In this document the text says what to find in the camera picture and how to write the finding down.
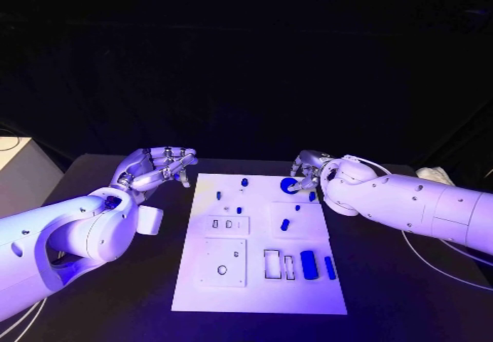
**peg board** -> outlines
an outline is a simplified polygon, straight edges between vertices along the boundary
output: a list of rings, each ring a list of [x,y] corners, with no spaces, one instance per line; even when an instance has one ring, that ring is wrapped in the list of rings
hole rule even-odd
[[[285,194],[282,179],[198,174],[171,311],[347,314],[338,276],[328,280],[322,261],[334,258],[320,201],[309,202],[308,190]],[[292,222],[285,232],[282,219]],[[227,220],[229,228],[222,227]],[[263,250],[279,251],[281,279],[265,279]],[[305,250],[315,255],[315,280],[302,276],[299,253]],[[292,257],[294,280],[286,280],[284,256]]]

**black background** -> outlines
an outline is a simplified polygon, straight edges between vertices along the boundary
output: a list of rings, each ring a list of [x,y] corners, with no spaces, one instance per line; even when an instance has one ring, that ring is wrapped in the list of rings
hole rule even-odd
[[[485,1],[30,0],[0,12],[1,123],[62,167],[167,145],[445,165],[436,151],[491,99]]]

